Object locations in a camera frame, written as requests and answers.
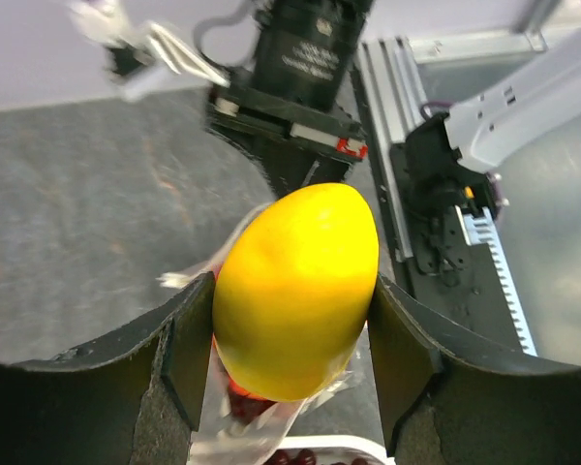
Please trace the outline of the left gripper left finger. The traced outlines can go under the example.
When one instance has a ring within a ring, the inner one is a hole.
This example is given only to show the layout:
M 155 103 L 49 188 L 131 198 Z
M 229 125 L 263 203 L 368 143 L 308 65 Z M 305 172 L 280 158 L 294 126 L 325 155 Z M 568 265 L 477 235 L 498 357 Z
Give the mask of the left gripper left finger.
M 0 363 L 0 464 L 183 464 L 199 428 L 214 278 L 51 359 Z

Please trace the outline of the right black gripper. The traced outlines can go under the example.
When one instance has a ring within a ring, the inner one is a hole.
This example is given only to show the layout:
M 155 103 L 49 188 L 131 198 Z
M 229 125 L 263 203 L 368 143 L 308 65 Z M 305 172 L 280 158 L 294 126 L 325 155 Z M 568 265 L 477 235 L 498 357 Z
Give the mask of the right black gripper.
M 336 105 L 369 1 L 273 1 L 257 11 L 254 66 L 210 88 L 208 125 L 231 140 L 276 199 L 343 182 L 368 153 L 359 122 Z

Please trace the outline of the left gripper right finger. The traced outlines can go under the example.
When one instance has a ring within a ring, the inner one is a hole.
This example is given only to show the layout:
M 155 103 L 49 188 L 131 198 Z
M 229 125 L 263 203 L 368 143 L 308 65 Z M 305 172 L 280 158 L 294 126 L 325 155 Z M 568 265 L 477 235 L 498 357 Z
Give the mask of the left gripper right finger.
M 369 340 L 387 454 L 399 464 L 581 464 L 581 366 L 530 356 L 385 277 Z

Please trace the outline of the red tomato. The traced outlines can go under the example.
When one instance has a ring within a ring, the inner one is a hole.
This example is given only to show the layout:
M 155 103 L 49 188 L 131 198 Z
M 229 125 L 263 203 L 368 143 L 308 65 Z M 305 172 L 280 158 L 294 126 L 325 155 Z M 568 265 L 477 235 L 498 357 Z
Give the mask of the red tomato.
M 217 367 L 221 372 L 221 377 L 223 380 L 223 385 L 226 388 L 227 395 L 229 397 L 229 403 L 231 406 L 243 405 L 248 403 L 266 404 L 273 405 L 274 402 L 266 399 L 264 397 L 253 394 L 247 389 L 241 387 L 229 374 L 225 365 L 222 362 L 221 356 L 219 354 L 218 345 L 215 337 L 212 337 L 212 347 L 214 349 L 215 355 L 217 356 Z

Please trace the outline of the dark purple grape bunch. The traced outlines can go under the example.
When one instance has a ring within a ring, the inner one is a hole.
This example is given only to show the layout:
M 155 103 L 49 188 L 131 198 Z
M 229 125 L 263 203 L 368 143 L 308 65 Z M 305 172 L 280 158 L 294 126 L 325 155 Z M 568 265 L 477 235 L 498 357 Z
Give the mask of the dark purple grape bunch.
M 230 415 L 241 424 L 248 425 L 274 405 L 270 400 L 229 394 Z

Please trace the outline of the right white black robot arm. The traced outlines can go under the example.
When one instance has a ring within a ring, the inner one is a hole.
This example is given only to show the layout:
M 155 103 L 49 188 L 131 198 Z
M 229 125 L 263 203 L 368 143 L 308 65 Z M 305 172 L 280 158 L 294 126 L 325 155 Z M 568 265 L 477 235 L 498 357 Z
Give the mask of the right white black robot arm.
M 275 1 L 256 13 L 254 68 L 230 68 L 205 104 L 207 130 L 259 161 L 278 197 L 343 180 L 375 149 L 336 97 L 372 10 L 369 1 Z M 527 143 L 581 115 L 581 29 L 406 137 L 410 204 L 425 214 L 477 198 Z

